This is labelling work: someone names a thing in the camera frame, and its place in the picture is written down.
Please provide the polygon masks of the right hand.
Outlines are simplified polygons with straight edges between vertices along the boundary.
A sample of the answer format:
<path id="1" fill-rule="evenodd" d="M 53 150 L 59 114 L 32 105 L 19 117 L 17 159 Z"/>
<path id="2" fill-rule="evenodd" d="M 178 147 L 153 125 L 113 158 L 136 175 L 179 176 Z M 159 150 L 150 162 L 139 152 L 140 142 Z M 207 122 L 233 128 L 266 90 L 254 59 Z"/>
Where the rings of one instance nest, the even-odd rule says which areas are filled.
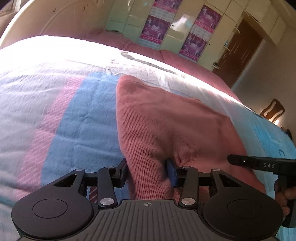
<path id="1" fill-rule="evenodd" d="M 285 218 L 289 214 L 290 208 L 287 206 L 285 191 L 282 189 L 279 180 L 275 181 L 274 192 L 275 192 L 274 199 L 281 206 L 283 210 L 283 216 Z"/>

